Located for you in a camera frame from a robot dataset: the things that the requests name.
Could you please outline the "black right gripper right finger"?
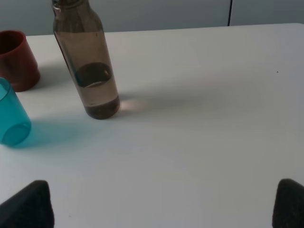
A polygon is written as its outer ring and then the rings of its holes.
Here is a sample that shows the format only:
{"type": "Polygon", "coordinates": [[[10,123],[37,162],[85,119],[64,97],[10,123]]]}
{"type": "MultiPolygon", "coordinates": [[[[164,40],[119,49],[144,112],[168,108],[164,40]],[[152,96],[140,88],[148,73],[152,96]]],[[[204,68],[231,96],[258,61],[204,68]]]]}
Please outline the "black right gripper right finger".
{"type": "Polygon", "coordinates": [[[274,228],[304,227],[304,187],[292,179],[280,180],[272,216],[274,228]]]}

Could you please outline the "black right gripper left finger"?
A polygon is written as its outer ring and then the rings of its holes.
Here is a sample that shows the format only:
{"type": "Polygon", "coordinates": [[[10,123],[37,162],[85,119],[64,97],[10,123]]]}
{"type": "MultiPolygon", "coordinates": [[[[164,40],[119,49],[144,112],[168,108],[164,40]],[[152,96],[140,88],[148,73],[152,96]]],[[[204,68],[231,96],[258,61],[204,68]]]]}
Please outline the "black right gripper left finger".
{"type": "Polygon", "coordinates": [[[35,180],[0,204],[2,228],[53,228],[55,217],[50,189],[45,180],[35,180]]]}

